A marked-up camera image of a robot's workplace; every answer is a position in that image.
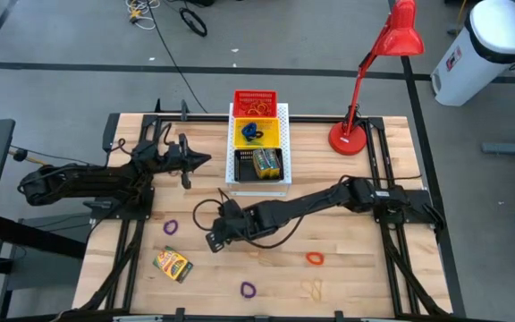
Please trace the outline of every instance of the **concrete floor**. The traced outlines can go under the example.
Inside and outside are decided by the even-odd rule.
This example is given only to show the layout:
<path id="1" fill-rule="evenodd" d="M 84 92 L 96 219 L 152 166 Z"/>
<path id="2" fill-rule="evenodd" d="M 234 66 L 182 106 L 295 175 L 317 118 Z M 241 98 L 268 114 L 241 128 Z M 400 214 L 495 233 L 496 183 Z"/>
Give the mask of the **concrete floor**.
<path id="1" fill-rule="evenodd" d="M 411 63 L 414 72 L 429 74 L 452 42 L 445 29 L 459 8 L 442 0 L 417 2 L 417 29 L 426 53 Z M 7 3 L 0 0 L 0 15 Z M 167 7 L 155 9 L 181 66 L 350 71 L 371 47 L 388 4 L 219 0 L 195 11 L 209 28 L 207 38 L 193 35 Z M 171 65 L 156 33 L 131 26 L 123 2 L 108 0 L 19 0 L 0 30 L 0 62 Z M 401 79 L 365 80 L 362 113 L 408 116 L 418 142 L 400 59 L 379 57 L 371 72 L 396 72 Z M 210 113 L 225 112 L 233 91 L 249 88 L 277 90 L 293 114 L 343 114 L 354 82 L 228 73 L 186 77 Z M 515 142 L 515 85 L 491 84 L 458 108 L 438 105 L 428 81 L 418 81 L 417 89 L 467 315 L 515 321 L 515 157 L 486 156 L 479 150 L 485 141 Z M 0 70 L 0 118 L 17 122 L 13 144 L 93 163 L 105 159 L 100 144 L 107 115 L 152 110 L 158 97 L 165 109 L 176 109 L 186 99 L 191 110 L 199 111 L 176 73 Z M 0 215 L 17 219 L 85 210 L 78 200 L 28 206 L 15 187 L 35 168 L 8 161 Z M 68 309 L 73 292 L 74 285 L 17 292 L 10 316 Z"/>

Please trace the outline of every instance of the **trash can lid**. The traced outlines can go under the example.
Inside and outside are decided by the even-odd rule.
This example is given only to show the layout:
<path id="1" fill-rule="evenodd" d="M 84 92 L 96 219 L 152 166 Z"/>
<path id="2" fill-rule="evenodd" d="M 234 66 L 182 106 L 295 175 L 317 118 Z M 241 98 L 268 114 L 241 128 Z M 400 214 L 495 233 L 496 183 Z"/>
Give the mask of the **trash can lid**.
<path id="1" fill-rule="evenodd" d="M 500 54 L 515 55 L 515 3 L 484 0 L 470 12 L 470 25 L 480 43 Z"/>

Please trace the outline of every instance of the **wooden tabletop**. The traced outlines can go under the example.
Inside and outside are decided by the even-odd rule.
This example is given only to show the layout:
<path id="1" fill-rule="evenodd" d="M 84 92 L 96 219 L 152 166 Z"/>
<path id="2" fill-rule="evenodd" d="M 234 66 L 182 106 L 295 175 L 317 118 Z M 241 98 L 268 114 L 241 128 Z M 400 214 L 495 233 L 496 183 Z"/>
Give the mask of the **wooden tabletop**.
<path id="1" fill-rule="evenodd" d="M 114 141 L 125 138 L 128 149 L 136 145 L 141 119 L 142 114 L 121 114 Z M 394 175 L 419 174 L 407 119 L 385 117 L 384 124 Z M 326 189 L 344 174 L 371 175 L 366 150 L 353 157 L 333 152 L 327 143 L 331 126 L 290 124 L 293 183 L 286 199 Z M 187 315 L 331 317 L 336 310 L 342 310 L 345 317 L 393 316 L 380 228 L 369 213 L 329 208 L 307 216 L 297 232 L 276 249 L 259 250 L 237 241 L 219 253 L 212 253 L 206 243 L 206 232 L 192 222 L 192 209 L 202 199 L 219 199 L 218 187 L 227 191 L 227 123 L 175 122 L 169 140 L 177 141 L 178 133 L 186 134 L 194 151 L 210 154 L 212 159 L 190 177 L 190 190 L 182 188 L 180 176 L 155 176 L 154 209 L 142 239 L 132 313 L 173 314 L 176 308 L 185 308 Z M 380 156 L 378 140 L 376 148 Z M 123 165 L 129 159 L 120 150 L 115 151 L 109 165 Z M 398 184 L 405 189 L 422 187 L 420 179 Z M 264 198 L 235 199 L 245 207 Z M 204 226 L 211 226 L 216 216 L 216 205 L 206 204 L 198 212 L 198 220 Z M 179 223 L 174 236 L 163 232 L 164 222 L 171 219 Z M 90 237 L 74 308 L 90 298 L 111 270 L 120 225 L 120 221 L 105 220 Z M 279 241 L 293 225 L 289 223 L 259 242 Z M 434 232 L 427 225 L 418 224 L 405 225 L 405 230 L 415 275 L 440 307 L 452 311 Z M 183 284 L 172 281 L 152 264 L 166 245 L 194 264 Z M 308 264 L 305 253 L 309 251 L 324 253 L 324 265 Z M 403 310 L 409 312 L 405 283 L 398 270 L 397 273 Z M 125 276 L 123 273 L 115 307 L 122 305 Z M 256 286 L 255 298 L 247 300 L 240 296 L 244 281 Z M 320 290 L 320 299 L 312 295 L 313 285 Z"/>

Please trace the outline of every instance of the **yellow basket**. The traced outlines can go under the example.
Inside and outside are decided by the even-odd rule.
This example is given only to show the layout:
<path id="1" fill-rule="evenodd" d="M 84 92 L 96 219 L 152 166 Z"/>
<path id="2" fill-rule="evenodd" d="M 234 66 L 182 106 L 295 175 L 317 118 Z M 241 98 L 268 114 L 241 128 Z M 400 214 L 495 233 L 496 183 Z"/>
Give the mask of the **yellow basket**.
<path id="1" fill-rule="evenodd" d="M 248 142 L 241 130 L 249 123 L 255 123 L 264 135 Z M 268 117 L 236 118 L 233 121 L 233 146 L 236 148 L 279 148 L 279 119 Z"/>

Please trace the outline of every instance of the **lamp base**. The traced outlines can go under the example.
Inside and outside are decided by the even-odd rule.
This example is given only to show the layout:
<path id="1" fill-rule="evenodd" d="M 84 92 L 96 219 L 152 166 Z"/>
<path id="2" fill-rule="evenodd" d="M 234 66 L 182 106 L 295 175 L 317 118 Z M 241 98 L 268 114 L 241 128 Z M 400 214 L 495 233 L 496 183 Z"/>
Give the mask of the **lamp base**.
<path id="1" fill-rule="evenodd" d="M 362 127 L 355 126 L 349 137 L 346 137 L 343 133 L 343 122 L 339 122 L 329 132 L 329 145 L 337 153 L 352 156 L 358 154 L 367 145 L 367 135 Z"/>

